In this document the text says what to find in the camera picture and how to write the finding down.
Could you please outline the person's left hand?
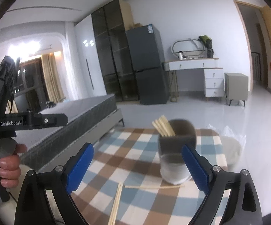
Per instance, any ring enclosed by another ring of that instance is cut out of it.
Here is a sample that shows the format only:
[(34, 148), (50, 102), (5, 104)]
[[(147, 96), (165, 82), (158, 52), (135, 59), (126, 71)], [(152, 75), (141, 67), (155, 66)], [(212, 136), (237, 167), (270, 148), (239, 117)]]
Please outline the person's left hand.
[(0, 159), (0, 183), (4, 188), (16, 188), (18, 186), (21, 175), (21, 159), (18, 153), (25, 153), (26, 151), (27, 146), (25, 144), (17, 144), (13, 155)]

